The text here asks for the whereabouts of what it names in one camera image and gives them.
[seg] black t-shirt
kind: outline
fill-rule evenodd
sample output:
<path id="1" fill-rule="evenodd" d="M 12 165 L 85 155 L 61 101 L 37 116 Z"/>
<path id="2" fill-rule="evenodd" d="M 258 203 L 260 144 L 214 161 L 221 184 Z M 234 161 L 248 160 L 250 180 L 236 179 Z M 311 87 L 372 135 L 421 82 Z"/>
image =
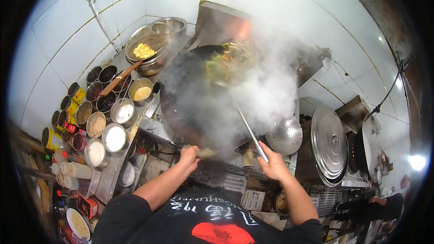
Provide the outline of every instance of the black t-shirt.
<path id="1" fill-rule="evenodd" d="M 92 243 L 322 243 L 322 225 L 312 219 L 280 231 L 221 193 L 190 190 L 152 213 L 143 198 L 113 198 L 96 225 Z"/>

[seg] cable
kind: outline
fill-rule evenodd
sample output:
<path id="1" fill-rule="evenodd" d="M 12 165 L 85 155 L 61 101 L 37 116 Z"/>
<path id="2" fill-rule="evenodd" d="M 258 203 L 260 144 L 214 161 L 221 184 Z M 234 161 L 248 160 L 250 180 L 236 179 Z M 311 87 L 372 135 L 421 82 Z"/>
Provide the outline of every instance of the cable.
<path id="1" fill-rule="evenodd" d="M 378 105 L 377 105 L 377 106 L 376 106 L 376 107 L 371 111 L 371 113 L 369 113 L 369 115 L 366 116 L 366 118 L 363 120 L 363 122 L 366 122 L 366 120 L 367 120 L 367 119 L 368 119 L 372 114 L 374 114 L 375 112 L 377 112 L 377 113 L 380 112 L 380 107 L 381 107 L 381 105 L 384 103 L 384 101 L 387 99 L 387 97 L 389 97 L 390 93 L 392 92 L 393 86 L 395 86 L 396 80 L 398 79 L 399 74 L 400 74 L 401 71 L 403 70 L 403 69 L 402 69 L 403 67 L 404 67 L 404 63 L 401 62 L 401 66 L 400 66 L 399 69 L 398 69 L 398 73 L 396 74 L 395 80 L 393 81 L 393 84 L 392 84 L 392 86 L 390 87 L 389 92 L 387 93 L 386 97 L 384 97 L 384 99 L 381 101 L 381 103 L 379 103 L 379 104 L 378 104 Z"/>

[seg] long metal handle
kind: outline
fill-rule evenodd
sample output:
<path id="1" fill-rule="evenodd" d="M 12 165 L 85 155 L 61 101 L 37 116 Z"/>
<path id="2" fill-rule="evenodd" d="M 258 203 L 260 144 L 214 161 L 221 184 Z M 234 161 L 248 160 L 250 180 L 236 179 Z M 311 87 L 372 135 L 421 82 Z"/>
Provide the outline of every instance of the long metal handle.
<path id="1" fill-rule="evenodd" d="M 267 156 L 265 155 L 264 151 L 262 150 L 261 146 L 259 145 L 258 140 L 257 140 L 256 137 L 255 137 L 255 134 L 253 134 L 252 129 L 250 129 L 250 126 L 249 126 L 249 124 L 247 123 L 246 118 L 244 118 L 244 115 L 243 115 L 243 113 L 241 112 L 241 110 L 240 110 L 240 108 L 239 108 L 239 106 L 238 106 L 238 104 L 237 104 L 236 102 L 235 102 L 235 106 L 236 106 L 236 109 L 238 110 L 238 113 L 239 113 L 240 116 L 241 116 L 241 119 L 242 119 L 243 122 L 244 122 L 244 125 L 245 125 L 246 128 L 247 128 L 247 131 L 250 133 L 250 136 L 252 137 L 253 143 L 254 143 L 255 146 L 256 146 L 256 150 L 258 150 L 259 155 L 260 155 L 260 156 L 265 160 L 265 162 L 268 163 L 268 158 L 267 158 Z"/>

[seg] human hand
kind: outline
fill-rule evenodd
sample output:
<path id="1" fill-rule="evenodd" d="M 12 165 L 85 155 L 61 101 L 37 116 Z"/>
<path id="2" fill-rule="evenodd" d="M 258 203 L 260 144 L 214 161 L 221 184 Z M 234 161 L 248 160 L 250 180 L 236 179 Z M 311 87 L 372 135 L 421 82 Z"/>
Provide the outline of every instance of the human hand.
<path id="1" fill-rule="evenodd" d="M 261 141 L 259 141 L 259 145 L 268 157 L 267 163 L 262 157 L 258 156 L 258 162 L 261 165 L 261 168 L 264 171 L 265 175 L 271 179 L 279 181 L 287 178 L 288 174 L 291 173 L 288 171 L 285 162 L 283 162 L 282 156 L 276 152 L 273 152 L 270 148 L 267 147 L 267 145 L 265 145 Z"/>
<path id="2" fill-rule="evenodd" d="M 189 172 L 193 172 L 198 167 L 198 162 L 200 161 L 200 158 L 196 157 L 198 151 L 199 147 L 197 146 L 182 148 L 178 164 L 184 166 Z"/>
<path id="3" fill-rule="evenodd" d="M 377 202 L 377 199 L 378 199 L 378 197 L 377 197 L 377 196 L 374 196 L 374 197 L 372 197 L 372 198 L 369 199 L 369 203 L 370 203 L 370 204 L 371 204 L 371 203 L 375 203 L 375 202 Z"/>

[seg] black pants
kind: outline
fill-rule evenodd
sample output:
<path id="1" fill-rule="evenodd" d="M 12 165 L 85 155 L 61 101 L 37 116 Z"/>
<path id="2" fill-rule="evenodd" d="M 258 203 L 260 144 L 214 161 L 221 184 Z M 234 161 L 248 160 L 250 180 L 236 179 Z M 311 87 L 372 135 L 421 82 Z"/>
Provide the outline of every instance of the black pants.
<path id="1" fill-rule="evenodd" d="M 338 210 L 349 210 L 348 213 L 336 214 L 335 220 L 346 221 L 346 220 L 361 220 L 364 218 L 364 212 L 368 206 L 369 199 L 365 200 L 354 200 L 351 202 L 346 202 L 338 207 Z"/>

